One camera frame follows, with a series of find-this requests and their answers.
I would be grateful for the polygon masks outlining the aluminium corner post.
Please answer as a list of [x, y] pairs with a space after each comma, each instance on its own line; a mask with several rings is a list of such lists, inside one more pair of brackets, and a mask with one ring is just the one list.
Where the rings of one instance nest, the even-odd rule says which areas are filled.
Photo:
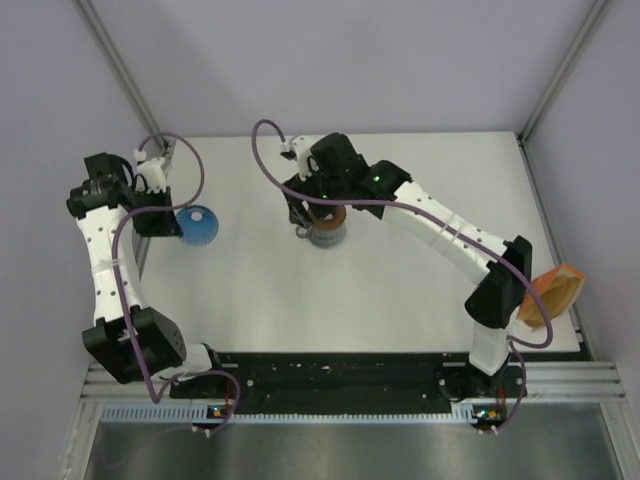
[[156, 150], [162, 154], [170, 153], [173, 146], [172, 142], [161, 135], [161, 128], [158, 121], [153, 115], [130, 69], [126, 65], [94, 2], [89, 0], [73, 0], [72, 4], [96, 42], [108, 67], [124, 93], [126, 100], [144, 127], [144, 130], [155, 142]]
[[550, 81], [517, 135], [521, 145], [525, 145], [536, 133], [613, 4], [611, 0], [590, 3], [584, 19], [554, 68]]

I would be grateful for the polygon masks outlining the right aluminium corner post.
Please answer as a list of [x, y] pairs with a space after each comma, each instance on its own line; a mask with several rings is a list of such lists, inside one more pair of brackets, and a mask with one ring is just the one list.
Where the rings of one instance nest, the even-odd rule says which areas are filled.
[[517, 135], [521, 145], [525, 145], [536, 133], [613, 4], [611, 0], [590, 3], [584, 19], [554, 68], [550, 81]]

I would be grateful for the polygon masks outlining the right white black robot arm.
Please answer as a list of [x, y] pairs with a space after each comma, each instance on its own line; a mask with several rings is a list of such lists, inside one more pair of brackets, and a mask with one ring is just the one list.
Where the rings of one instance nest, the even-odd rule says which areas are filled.
[[466, 221], [389, 160], [368, 164], [344, 134], [296, 136], [282, 142], [281, 155], [298, 166], [285, 183], [294, 225], [313, 231], [335, 227], [345, 215], [335, 203], [353, 200], [356, 209], [423, 241], [471, 281], [474, 289], [464, 303], [474, 322], [466, 380], [481, 396], [498, 389], [509, 355], [510, 320], [531, 278], [531, 243], [521, 236], [504, 240]]

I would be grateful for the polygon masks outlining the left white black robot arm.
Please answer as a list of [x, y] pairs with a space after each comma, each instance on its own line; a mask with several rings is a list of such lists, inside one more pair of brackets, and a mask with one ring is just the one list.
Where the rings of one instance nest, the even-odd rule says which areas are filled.
[[94, 286], [93, 325], [83, 331], [87, 352], [119, 383], [193, 372], [205, 396], [226, 387], [227, 374], [205, 343], [189, 343], [177, 324], [145, 298], [133, 237], [181, 237], [167, 182], [166, 159], [139, 153], [130, 165], [99, 153], [84, 160], [87, 179], [66, 206], [87, 247]]

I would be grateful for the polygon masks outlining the blue glass ribbed dripper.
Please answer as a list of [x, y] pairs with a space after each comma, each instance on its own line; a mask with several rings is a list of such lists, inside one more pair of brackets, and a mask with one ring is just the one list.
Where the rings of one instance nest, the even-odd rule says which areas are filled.
[[214, 212], [202, 205], [191, 205], [176, 214], [182, 231], [181, 241], [189, 246], [204, 246], [212, 242], [219, 231], [219, 221]]

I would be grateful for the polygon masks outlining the grey glass coffee server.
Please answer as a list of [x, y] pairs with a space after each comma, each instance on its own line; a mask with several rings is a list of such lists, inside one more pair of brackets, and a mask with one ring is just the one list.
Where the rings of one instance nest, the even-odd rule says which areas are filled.
[[345, 240], [347, 228], [341, 225], [334, 230], [323, 230], [312, 226], [309, 228], [296, 226], [295, 235], [297, 238], [306, 240], [317, 248], [331, 249]]

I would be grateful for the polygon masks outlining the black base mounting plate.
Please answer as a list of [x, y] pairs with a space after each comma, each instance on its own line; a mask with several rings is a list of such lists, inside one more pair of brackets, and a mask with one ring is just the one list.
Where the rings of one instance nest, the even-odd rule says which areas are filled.
[[380, 387], [384, 392], [418, 388], [427, 397], [462, 401], [515, 398], [525, 369], [512, 355], [488, 376], [465, 353], [222, 353], [221, 366], [241, 384], [279, 389]]

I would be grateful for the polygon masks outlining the left aluminium corner post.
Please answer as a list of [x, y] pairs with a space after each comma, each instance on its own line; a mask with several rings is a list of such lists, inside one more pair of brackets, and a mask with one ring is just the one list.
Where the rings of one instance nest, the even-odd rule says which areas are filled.
[[124, 93], [126, 100], [144, 127], [144, 130], [155, 142], [156, 150], [162, 154], [170, 153], [173, 146], [172, 142], [161, 135], [161, 128], [158, 121], [153, 115], [130, 69], [126, 65], [94, 2], [89, 0], [73, 0], [72, 4], [96, 42], [108, 67]]

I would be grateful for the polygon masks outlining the aluminium front frame rail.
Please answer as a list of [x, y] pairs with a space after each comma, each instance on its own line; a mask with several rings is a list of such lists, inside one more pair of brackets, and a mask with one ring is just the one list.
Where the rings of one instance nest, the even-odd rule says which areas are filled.
[[[627, 399], [612, 362], [530, 362], [526, 366], [525, 403], [615, 403]], [[97, 364], [91, 365], [82, 401], [145, 401], [144, 384], [121, 385]]]

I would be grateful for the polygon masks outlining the orange coffee filter packet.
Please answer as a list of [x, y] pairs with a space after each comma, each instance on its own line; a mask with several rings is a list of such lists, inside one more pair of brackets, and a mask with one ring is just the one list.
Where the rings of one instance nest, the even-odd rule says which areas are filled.
[[[573, 266], [562, 263], [540, 275], [532, 286], [539, 295], [551, 320], [568, 310], [576, 301], [585, 282], [585, 275]], [[532, 295], [527, 293], [516, 319], [533, 330], [545, 327], [545, 321]]]

